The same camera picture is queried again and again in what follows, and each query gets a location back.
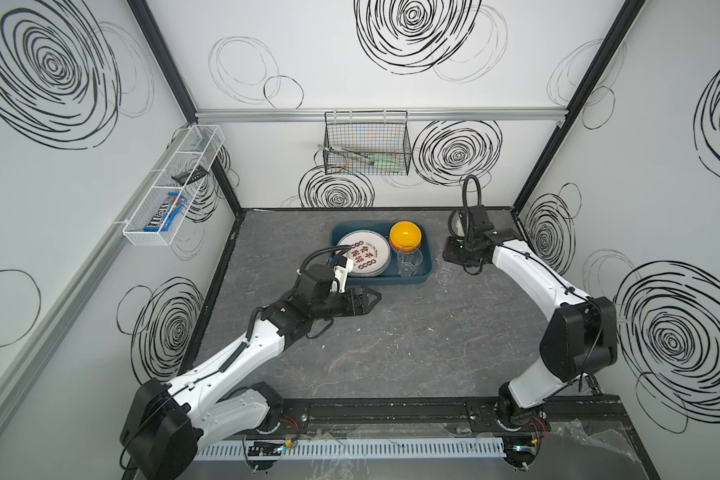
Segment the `yellow bowl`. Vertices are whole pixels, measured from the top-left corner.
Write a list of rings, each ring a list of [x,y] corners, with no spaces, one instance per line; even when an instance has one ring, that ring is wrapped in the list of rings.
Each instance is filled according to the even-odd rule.
[[[399,221],[389,230],[389,243],[398,245],[415,245],[422,242],[423,234],[420,227],[410,221]]]

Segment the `orange bowl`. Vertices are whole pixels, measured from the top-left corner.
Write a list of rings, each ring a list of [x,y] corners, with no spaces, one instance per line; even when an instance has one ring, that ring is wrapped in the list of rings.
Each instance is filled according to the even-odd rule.
[[[394,242],[391,242],[390,245],[397,252],[410,253],[418,250],[421,244],[418,243],[415,245],[398,245]]]

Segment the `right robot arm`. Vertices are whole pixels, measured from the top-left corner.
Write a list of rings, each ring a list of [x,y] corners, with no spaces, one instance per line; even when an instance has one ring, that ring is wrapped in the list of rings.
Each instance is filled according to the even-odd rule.
[[[447,225],[444,261],[471,275],[495,266],[547,320],[538,358],[499,389],[495,415],[504,429],[521,429],[549,398],[617,362],[617,312],[611,300],[565,280],[513,230],[496,228],[482,205],[453,210]]]

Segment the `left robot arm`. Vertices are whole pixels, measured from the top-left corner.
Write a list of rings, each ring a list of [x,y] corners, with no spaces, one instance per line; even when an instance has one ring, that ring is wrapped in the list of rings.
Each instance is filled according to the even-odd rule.
[[[240,383],[307,337],[315,321],[363,316],[375,308],[381,293],[347,286],[348,272],[346,266],[301,268],[292,289],[253,310],[236,340],[177,377],[140,386],[119,437],[128,469],[146,479],[176,479],[200,450],[226,437],[275,430],[279,394],[264,382]]]

